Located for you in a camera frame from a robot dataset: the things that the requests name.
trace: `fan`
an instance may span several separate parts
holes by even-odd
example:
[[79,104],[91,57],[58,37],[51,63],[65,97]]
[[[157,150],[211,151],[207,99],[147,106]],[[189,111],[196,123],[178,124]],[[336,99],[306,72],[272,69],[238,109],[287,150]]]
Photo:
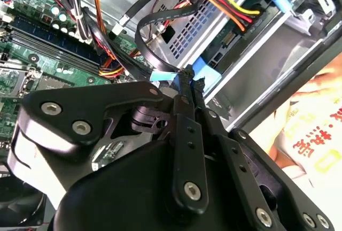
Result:
[[0,229],[42,224],[45,196],[14,175],[0,178]]

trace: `red chinese characters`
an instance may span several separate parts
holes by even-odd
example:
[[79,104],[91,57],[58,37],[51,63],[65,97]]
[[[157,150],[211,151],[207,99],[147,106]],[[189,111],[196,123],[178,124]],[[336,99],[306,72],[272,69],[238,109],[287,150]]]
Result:
[[340,122],[342,122],[342,108],[340,108],[337,113],[334,113],[332,115],[330,115],[330,117],[335,118],[335,120],[338,120]]
[[321,130],[319,126],[307,134],[306,137],[311,138],[310,142],[306,142],[304,139],[301,139],[295,145],[293,145],[293,148],[298,148],[298,154],[308,158],[310,158],[312,153],[315,151],[315,149],[311,148],[311,144],[321,145],[325,144],[326,140],[331,140],[331,134],[329,134],[327,131]]
[[305,157],[310,158],[312,153],[315,151],[311,148],[310,143],[304,142],[304,139],[300,140],[297,144],[293,146],[293,148],[298,148],[298,154],[303,155]]

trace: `motherboard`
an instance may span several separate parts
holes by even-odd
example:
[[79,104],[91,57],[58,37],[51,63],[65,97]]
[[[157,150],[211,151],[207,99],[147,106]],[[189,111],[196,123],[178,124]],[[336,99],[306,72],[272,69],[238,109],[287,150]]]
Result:
[[[56,0],[1,0],[0,158],[5,157],[23,97],[35,90],[97,86],[133,81],[98,75],[108,58],[82,41],[75,21]],[[136,49],[124,35],[114,39],[127,53]],[[143,57],[136,59],[147,65]]]

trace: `black robotic arm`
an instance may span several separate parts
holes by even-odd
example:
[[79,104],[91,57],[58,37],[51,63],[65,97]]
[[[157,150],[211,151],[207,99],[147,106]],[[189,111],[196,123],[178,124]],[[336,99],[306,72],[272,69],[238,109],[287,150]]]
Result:
[[[170,96],[148,82],[31,93],[8,164],[58,208],[50,230],[334,230],[244,131],[225,131],[203,87],[188,68]],[[92,170],[100,148],[146,133]]]

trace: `bolt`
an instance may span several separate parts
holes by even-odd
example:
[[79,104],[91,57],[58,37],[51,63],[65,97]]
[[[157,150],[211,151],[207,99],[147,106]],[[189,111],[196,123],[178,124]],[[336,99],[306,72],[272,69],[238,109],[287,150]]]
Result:
[[73,130],[79,135],[88,135],[91,132],[91,127],[85,121],[79,120],[73,123]]
[[238,132],[239,136],[242,138],[242,139],[246,139],[246,135],[242,132],[242,131],[239,131]]
[[262,208],[257,208],[256,213],[256,216],[265,227],[272,226],[272,219],[265,210]]
[[187,182],[184,185],[184,191],[193,201],[198,201],[201,198],[201,190],[199,190],[199,187],[192,182]]
[[330,227],[329,223],[321,215],[317,214],[317,217],[318,217],[318,220],[320,221],[320,223],[322,224],[323,227],[325,227],[326,229],[328,229]]
[[189,100],[188,100],[185,96],[182,96],[182,101],[183,101],[185,104],[189,104]]
[[158,95],[158,91],[156,91],[154,88],[151,88],[150,92],[156,96]]
[[216,118],[216,117],[217,117],[216,113],[213,112],[212,110],[209,110],[209,114],[210,114],[210,116],[213,117],[213,118]]
[[308,214],[304,213],[303,217],[305,219],[305,222],[308,223],[309,226],[311,226],[313,228],[316,227],[314,220]]
[[45,114],[52,116],[56,116],[62,112],[62,108],[58,104],[52,102],[44,103],[41,109]]

